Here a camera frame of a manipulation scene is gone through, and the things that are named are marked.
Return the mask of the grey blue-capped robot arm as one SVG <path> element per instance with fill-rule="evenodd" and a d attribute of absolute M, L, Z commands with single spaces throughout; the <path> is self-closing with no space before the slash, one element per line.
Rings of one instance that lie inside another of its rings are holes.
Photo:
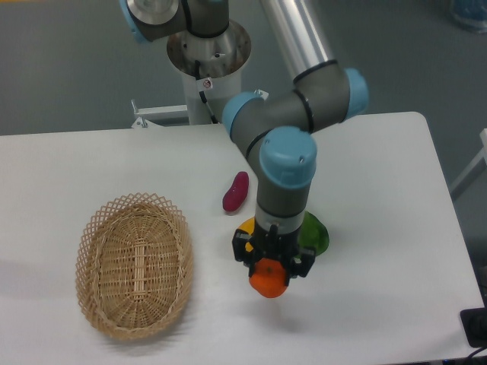
<path fill-rule="evenodd" d="M 228 2 L 119 5 L 136 39 L 167 40 L 173 66 L 188 79 L 190 122 L 222 124 L 256 174 L 254 227 L 235 231 L 234 257 L 248 268 L 255 290 L 281 295 L 292 278 L 307 276 L 317 254 L 298 242 L 317 167 L 312 135 L 364 111 L 365 79 L 339 66 L 309 1 L 261 4 L 294 85 L 272 100 L 231 86 L 251 45 L 245 29 L 230 19 Z"/>

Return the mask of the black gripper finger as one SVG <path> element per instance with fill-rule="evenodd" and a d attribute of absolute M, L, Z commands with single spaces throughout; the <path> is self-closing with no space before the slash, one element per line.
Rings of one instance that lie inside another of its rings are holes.
<path fill-rule="evenodd" d="M 285 286 L 292 278 L 307 277 L 316 258 L 314 247 L 294 246 L 291 251 L 282 255 L 282 266 L 285 269 Z"/>
<path fill-rule="evenodd" d="M 248 269 L 248 276 L 252 277 L 256 271 L 256 263 L 263 258 L 263 251 L 257 245 L 256 239 L 250 233 L 236 229 L 232 238 L 234 258 L 242 262 Z"/>

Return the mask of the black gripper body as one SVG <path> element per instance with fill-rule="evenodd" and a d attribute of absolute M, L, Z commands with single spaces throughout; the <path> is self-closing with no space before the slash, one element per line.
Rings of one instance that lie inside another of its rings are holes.
<path fill-rule="evenodd" d="M 253 257 L 256 262 L 261 259 L 271 259 L 280 262 L 284 269 L 291 269 L 295 266 L 294 257 L 299 253 L 299 233 L 300 228 L 291 233 L 280 234 L 275 224 L 269 230 L 256 224 L 252 241 Z"/>

